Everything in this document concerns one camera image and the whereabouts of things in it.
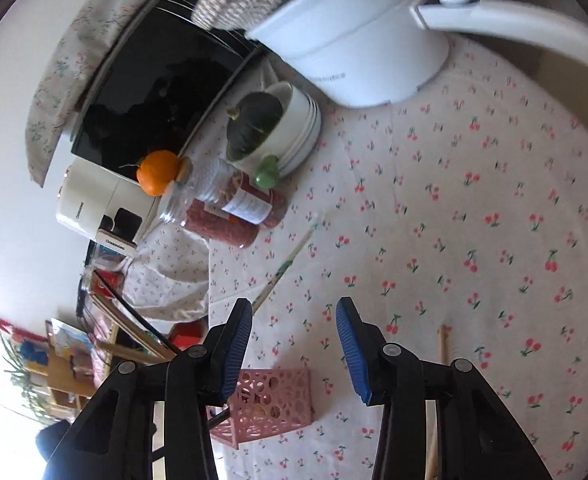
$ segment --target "black microwave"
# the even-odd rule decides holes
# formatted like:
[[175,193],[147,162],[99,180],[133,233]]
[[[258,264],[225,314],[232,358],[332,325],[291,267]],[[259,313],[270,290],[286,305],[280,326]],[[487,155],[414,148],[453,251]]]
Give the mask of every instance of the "black microwave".
[[260,52],[237,31],[190,21],[198,0],[150,0],[77,106],[72,153],[125,178],[148,153],[179,153]]

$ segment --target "glass jar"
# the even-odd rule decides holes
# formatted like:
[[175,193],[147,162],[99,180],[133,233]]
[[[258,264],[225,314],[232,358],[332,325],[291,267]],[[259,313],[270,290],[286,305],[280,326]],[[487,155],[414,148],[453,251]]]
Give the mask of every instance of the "glass jar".
[[268,229],[276,227],[285,217],[288,204],[280,192],[254,187],[247,173],[221,158],[188,164],[191,167],[187,168],[184,182],[194,190],[198,200]]
[[260,230],[258,225],[222,211],[215,204],[197,200],[192,188],[178,182],[168,184],[158,212],[163,222],[177,223],[187,231],[239,249],[253,244]]

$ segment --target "jar label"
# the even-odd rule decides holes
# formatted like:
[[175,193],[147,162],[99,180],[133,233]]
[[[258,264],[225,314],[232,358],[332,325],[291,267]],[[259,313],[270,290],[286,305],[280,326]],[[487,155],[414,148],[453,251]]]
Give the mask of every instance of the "jar label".
[[239,187],[223,211],[258,225],[271,213],[271,204]]
[[221,218],[224,218],[225,220],[229,220],[229,213],[226,213],[225,211],[223,211],[221,208],[219,208],[218,206],[216,206],[214,204],[204,204],[203,209],[207,213],[219,216]]

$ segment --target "screw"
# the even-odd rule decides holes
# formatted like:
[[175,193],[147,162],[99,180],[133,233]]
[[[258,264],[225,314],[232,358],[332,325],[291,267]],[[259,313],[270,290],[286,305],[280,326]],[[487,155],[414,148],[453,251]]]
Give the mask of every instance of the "screw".
[[403,349],[396,343],[387,343],[383,346],[383,354],[389,355],[389,357],[396,357],[401,354]]
[[473,368],[471,362],[469,362],[467,359],[456,359],[454,366],[461,372],[468,372]]
[[207,349],[203,345],[193,345],[187,348],[187,355],[196,359],[197,357],[203,357],[207,353]]
[[130,374],[136,370],[136,365],[132,361],[125,361],[119,365],[119,372],[123,375]]

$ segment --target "pink plastic basket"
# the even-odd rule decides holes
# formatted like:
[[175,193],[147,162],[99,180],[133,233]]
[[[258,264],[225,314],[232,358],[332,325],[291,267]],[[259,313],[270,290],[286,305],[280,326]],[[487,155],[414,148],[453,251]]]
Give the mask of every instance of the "pink plastic basket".
[[309,370],[241,370],[228,405],[230,418],[209,433],[234,449],[241,442],[309,426],[312,423]]

